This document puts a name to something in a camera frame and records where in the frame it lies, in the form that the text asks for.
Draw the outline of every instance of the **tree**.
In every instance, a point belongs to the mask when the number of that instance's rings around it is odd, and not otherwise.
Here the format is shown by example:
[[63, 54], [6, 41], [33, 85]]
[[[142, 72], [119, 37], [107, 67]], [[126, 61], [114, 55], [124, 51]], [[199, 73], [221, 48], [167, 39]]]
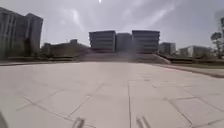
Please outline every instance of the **tree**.
[[217, 57], [219, 59], [222, 58], [222, 44], [223, 42], [220, 41], [220, 39], [222, 38], [222, 34], [220, 32], [215, 32], [211, 35], [211, 40], [213, 42], [213, 44], [216, 45], [216, 48], [217, 48]]

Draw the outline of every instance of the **modern building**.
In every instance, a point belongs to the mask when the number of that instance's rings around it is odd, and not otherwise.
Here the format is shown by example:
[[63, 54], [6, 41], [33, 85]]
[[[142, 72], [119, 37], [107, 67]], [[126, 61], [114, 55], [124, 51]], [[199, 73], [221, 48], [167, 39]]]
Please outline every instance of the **modern building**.
[[28, 21], [26, 38], [30, 40], [32, 54], [40, 52], [40, 38], [43, 25], [43, 19], [31, 13], [26, 15]]
[[131, 50], [132, 35], [130, 33], [118, 33], [116, 35], [116, 52], [127, 52]]
[[211, 57], [211, 49], [203, 46], [189, 46], [179, 49], [179, 54], [183, 57], [208, 58]]
[[91, 49], [94, 52], [112, 53], [116, 49], [115, 31], [97, 31], [89, 33]]
[[171, 55], [176, 52], [176, 44], [170, 42], [163, 42], [159, 45], [159, 53]]
[[88, 49], [87, 46], [78, 43], [77, 39], [73, 39], [68, 43], [45, 43], [41, 48], [41, 53], [50, 57], [74, 57], [88, 52]]
[[30, 54], [37, 54], [42, 24], [38, 16], [23, 16], [0, 7], [0, 57], [23, 56], [27, 48]]
[[137, 53], [152, 54], [158, 52], [159, 31], [132, 31], [132, 41]]

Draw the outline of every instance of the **window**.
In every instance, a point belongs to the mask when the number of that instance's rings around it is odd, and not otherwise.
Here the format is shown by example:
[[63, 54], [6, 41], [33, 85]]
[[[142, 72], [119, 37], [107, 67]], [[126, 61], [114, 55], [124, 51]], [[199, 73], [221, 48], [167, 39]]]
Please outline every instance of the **window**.
[[10, 31], [10, 26], [7, 27], [6, 35], [9, 35], [9, 31]]
[[221, 19], [221, 25], [224, 27], [224, 18]]
[[11, 37], [11, 38], [13, 37], [13, 32], [14, 32], [14, 28], [11, 27], [11, 33], [10, 33], [10, 37]]
[[16, 24], [16, 17], [13, 19], [13, 24]]

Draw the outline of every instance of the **paving tile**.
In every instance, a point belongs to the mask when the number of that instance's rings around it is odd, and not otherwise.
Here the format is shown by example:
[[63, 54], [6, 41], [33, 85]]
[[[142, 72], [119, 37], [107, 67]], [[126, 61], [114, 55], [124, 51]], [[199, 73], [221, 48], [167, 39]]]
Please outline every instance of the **paving tile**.
[[72, 122], [54, 116], [38, 107], [29, 106], [4, 115], [9, 128], [71, 128]]
[[209, 104], [224, 111], [224, 102], [222, 102], [224, 99], [224, 94], [207, 96], [207, 97], [203, 97], [202, 99], [208, 102]]
[[49, 88], [46, 86], [27, 85], [20, 89], [18, 92], [20, 96], [32, 101], [37, 102], [43, 100], [50, 95], [58, 92], [59, 90]]
[[200, 128], [223, 128], [224, 127], [224, 121], [219, 121], [210, 125], [206, 125], [204, 127], [200, 127]]
[[130, 86], [130, 97], [160, 100], [163, 96], [152, 86]]
[[152, 128], [182, 128], [190, 123], [168, 101], [131, 101], [132, 127], [137, 128], [136, 118], [145, 117]]
[[103, 84], [104, 85], [111, 85], [111, 86], [128, 86], [127, 80], [121, 79], [115, 79], [115, 78], [110, 78], [109, 80], [104, 80]]
[[195, 86], [195, 87], [184, 87], [184, 89], [191, 93], [193, 96], [207, 96], [214, 94], [223, 93], [223, 88], [219, 88], [218, 86]]
[[67, 117], [88, 97], [72, 91], [62, 91], [37, 104], [53, 113]]
[[76, 84], [76, 85], [70, 85], [66, 86], [65, 90], [71, 90], [78, 93], [83, 93], [84, 95], [91, 95], [95, 93], [95, 91], [100, 87], [101, 85], [88, 85], [88, 84]]
[[174, 87], [174, 86], [177, 86], [173, 81], [171, 80], [166, 80], [166, 81], [152, 81], [151, 82], [152, 85], [154, 87]]
[[221, 111], [196, 98], [174, 101], [174, 104], [193, 125], [204, 125], [224, 118]]
[[214, 126], [215, 128], [223, 128], [224, 127], [224, 120], [219, 121], [217, 123], [211, 124], [211, 126]]
[[177, 87], [164, 87], [156, 88], [165, 98], [167, 99], [178, 99], [178, 98], [190, 98], [193, 97], [181, 88]]
[[16, 111], [17, 109], [29, 104], [30, 103], [28, 101], [12, 92], [0, 90], [0, 111], [3, 113]]
[[110, 98], [128, 98], [127, 86], [102, 86], [95, 95], [102, 95]]
[[151, 82], [148, 81], [129, 81], [129, 86], [152, 86]]
[[71, 118], [84, 118], [86, 125], [96, 128], [130, 128], [128, 99], [108, 99], [94, 96], [79, 108]]

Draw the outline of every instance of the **cloudy sky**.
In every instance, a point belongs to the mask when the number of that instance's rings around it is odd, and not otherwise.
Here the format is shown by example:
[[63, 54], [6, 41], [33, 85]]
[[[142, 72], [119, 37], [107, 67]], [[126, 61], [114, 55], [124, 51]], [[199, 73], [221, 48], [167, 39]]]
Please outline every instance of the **cloudy sky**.
[[89, 44], [89, 31], [147, 29], [161, 31], [161, 41], [178, 47], [211, 46], [214, 15], [223, 5], [224, 0], [0, 0], [1, 7], [44, 18], [41, 43], [77, 38]]

